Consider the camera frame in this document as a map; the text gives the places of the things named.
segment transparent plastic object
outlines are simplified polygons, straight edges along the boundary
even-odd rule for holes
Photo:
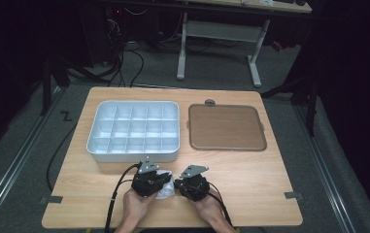
[[[190,144],[197,150],[265,150],[257,109],[242,105],[189,107]]]
[[[105,101],[87,150],[98,162],[170,162],[180,147],[179,106],[172,101]]]

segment desk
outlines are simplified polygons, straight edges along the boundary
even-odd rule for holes
[[[308,14],[312,11],[308,4],[305,4],[304,6],[298,6],[296,4],[274,2],[273,5],[266,5],[261,3],[259,0],[244,0],[243,5],[241,4],[241,0],[188,0],[188,1],[239,8],[254,8],[268,11],[284,11],[291,13]],[[251,27],[234,24],[206,22],[199,20],[187,20],[187,13],[185,13],[182,26],[182,46],[178,64],[178,75],[177,75],[178,80],[183,80],[185,78],[186,38],[187,36],[195,36],[255,43],[255,47],[252,50],[252,55],[248,56],[248,64],[251,70],[252,81],[254,86],[261,87],[261,80],[257,72],[256,60],[259,55],[260,48],[263,44],[263,40],[266,36],[269,23],[270,20],[266,19],[264,20],[264,23],[261,27]]]
[[[195,150],[189,144],[188,107],[214,99],[217,104],[254,106],[264,126],[264,151]],[[88,94],[78,126],[61,167],[42,223],[47,228],[104,228],[110,198],[121,174],[133,163],[98,163],[86,150],[88,134],[98,105],[105,100],[169,100],[179,105],[181,147],[174,162],[157,163],[176,179],[189,164],[208,166],[203,173],[220,191],[235,226],[299,225],[302,215],[292,192],[285,164],[259,93],[252,91],[94,87]],[[126,179],[131,179],[130,172]],[[118,226],[122,195],[131,183],[120,186],[112,227]],[[140,227],[201,227],[193,207],[177,191],[152,203]]]

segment person's left hand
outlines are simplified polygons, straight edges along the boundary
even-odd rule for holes
[[[156,198],[157,192],[148,196],[139,196],[135,190],[130,188],[123,195],[123,220],[117,233],[132,232],[148,213],[149,205]]]

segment white plastic box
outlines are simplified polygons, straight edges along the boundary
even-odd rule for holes
[[[105,101],[87,150],[98,162],[170,162],[180,147],[179,106],[171,101]]]

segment person's arm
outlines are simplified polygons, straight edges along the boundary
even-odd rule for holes
[[[219,198],[219,194],[210,190],[210,192]],[[210,195],[207,195],[200,201],[194,202],[189,200],[192,203],[202,219],[209,223],[212,228],[218,233],[234,233],[236,230],[230,225],[229,222],[224,218],[223,212],[221,210],[220,203]]]
[[[149,205],[156,198],[157,192],[148,197],[139,196],[130,188],[123,195],[123,220],[115,233],[131,233],[148,213]]]

